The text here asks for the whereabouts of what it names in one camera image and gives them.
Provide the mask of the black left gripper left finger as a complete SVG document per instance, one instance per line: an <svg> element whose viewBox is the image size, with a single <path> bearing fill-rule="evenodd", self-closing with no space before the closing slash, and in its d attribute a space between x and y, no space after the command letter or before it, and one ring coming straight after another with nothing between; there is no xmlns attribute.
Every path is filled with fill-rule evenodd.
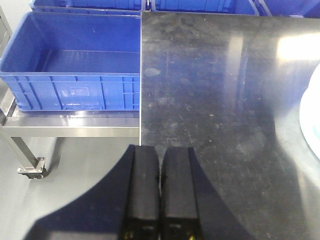
<svg viewBox="0 0 320 240"><path fill-rule="evenodd" d="M129 145L96 185L39 218L26 240L157 240L159 160L153 146Z"/></svg>

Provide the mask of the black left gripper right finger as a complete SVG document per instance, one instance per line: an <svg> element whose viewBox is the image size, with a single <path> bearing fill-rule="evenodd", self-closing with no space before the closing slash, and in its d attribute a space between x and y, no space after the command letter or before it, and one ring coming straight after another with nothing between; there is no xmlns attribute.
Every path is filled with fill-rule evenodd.
<svg viewBox="0 0 320 240"><path fill-rule="evenodd" d="M253 240L207 178L192 147L170 147L161 170L163 240Z"/></svg>

